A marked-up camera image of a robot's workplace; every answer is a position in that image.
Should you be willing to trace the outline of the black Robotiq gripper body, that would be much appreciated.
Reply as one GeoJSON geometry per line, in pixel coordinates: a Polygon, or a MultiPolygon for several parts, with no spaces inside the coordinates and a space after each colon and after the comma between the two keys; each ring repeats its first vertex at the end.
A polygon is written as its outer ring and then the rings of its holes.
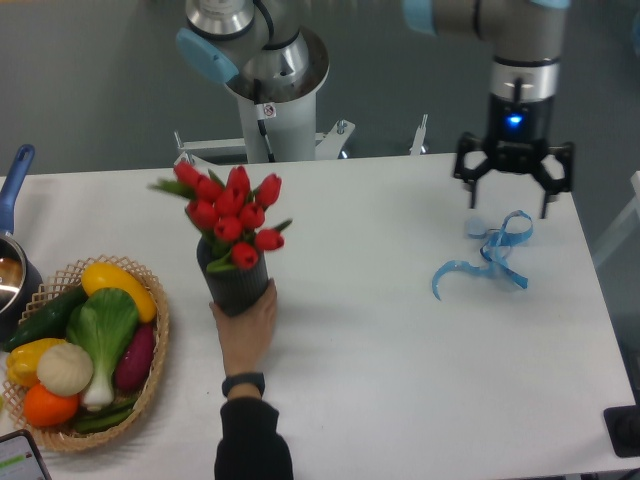
{"type": "Polygon", "coordinates": [[[491,169],[534,174],[548,153],[554,98],[514,103],[489,97],[489,120],[482,149],[491,169]]]}

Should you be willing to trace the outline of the black sleeved forearm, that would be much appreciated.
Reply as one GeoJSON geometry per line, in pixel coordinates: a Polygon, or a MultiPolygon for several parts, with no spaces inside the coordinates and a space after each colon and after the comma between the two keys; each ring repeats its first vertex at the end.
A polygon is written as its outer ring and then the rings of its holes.
{"type": "Polygon", "coordinates": [[[293,479],[289,446],[278,433],[279,411],[267,402],[241,397],[220,410],[222,439],[215,479],[293,479]]]}

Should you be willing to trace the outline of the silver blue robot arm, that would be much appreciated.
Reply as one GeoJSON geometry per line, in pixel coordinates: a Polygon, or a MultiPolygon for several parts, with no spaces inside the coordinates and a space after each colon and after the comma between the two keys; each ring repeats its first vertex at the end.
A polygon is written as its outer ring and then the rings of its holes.
{"type": "MultiPolygon", "coordinates": [[[[565,1],[407,1],[407,25],[476,37],[493,48],[486,134],[464,134],[453,175],[470,191],[491,171],[529,175],[546,201],[572,188],[574,147],[548,130],[560,70],[565,1]]],[[[337,157],[346,135],[316,132],[329,71],[322,40],[290,1],[190,1],[176,36],[184,61],[232,93],[252,163],[337,157]]]]}

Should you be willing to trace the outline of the person's bare hand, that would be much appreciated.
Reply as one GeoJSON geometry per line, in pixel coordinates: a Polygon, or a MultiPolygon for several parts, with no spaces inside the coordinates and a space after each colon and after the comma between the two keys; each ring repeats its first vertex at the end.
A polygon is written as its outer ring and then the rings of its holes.
{"type": "Polygon", "coordinates": [[[243,313],[230,317],[214,302],[209,304],[216,322],[224,371],[235,376],[258,371],[268,351],[277,319],[277,289],[270,279],[264,294],[243,313]]]}

